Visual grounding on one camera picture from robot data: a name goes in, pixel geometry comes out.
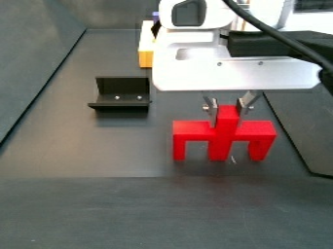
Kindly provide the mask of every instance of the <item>yellow object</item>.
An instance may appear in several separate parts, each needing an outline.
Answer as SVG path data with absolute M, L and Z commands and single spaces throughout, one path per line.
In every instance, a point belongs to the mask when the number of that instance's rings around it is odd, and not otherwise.
M 154 57 L 154 46 L 155 38 L 151 32 L 151 27 L 154 22 L 151 20 L 143 20 L 142 30 L 141 30 L 141 42 L 139 42 L 139 66 L 153 67 L 153 57 Z

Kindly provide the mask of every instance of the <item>black cable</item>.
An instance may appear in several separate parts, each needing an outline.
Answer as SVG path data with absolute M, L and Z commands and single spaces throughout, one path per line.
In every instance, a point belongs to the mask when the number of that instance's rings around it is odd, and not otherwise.
M 274 28 L 268 26 L 262 21 L 260 21 L 253 15 L 250 15 L 233 0 L 222 0 L 228 5 L 230 10 L 248 22 L 250 23 L 258 30 L 272 36 L 276 40 L 284 43 L 289 48 L 306 56 L 313 63 L 316 63 L 323 71 L 320 72 L 320 80 L 327 85 L 333 85 L 333 64 L 331 61 L 321 56 L 316 51 L 313 51 L 309 47 L 306 47 L 300 42 L 285 37 Z

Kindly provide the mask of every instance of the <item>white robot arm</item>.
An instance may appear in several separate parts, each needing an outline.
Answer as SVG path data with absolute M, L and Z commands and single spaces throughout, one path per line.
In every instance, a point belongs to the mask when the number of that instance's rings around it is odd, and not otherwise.
M 310 89 L 317 85 L 320 67 L 313 63 L 289 56 L 230 56 L 220 29 L 236 15 L 222 0 L 162 0 L 159 13 L 153 66 L 158 89 Z

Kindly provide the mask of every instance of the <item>gray wall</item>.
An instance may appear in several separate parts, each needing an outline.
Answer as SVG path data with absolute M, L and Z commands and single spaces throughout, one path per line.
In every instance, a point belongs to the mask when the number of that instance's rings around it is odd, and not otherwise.
M 265 94 L 313 173 L 333 176 L 333 97 L 323 85 L 308 92 Z
M 84 29 L 54 0 L 0 0 L 0 141 Z
M 59 0 L 87 28 L 135 29 L 161 0 Z

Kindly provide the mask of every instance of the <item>red plastic part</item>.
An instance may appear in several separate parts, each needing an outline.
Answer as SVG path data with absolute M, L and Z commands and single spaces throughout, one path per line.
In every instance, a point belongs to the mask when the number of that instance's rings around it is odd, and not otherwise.
M 240 122 L 236 106 L 218 106 L 216 128 L 210 122 L 173 122 L 173 158 L 185 160 L 187 141 L 207 141 L 210 160 L 226 160 L 233 142 L 249 141 L 252 160 L 264 160 L 276 136 L 270 121 Z

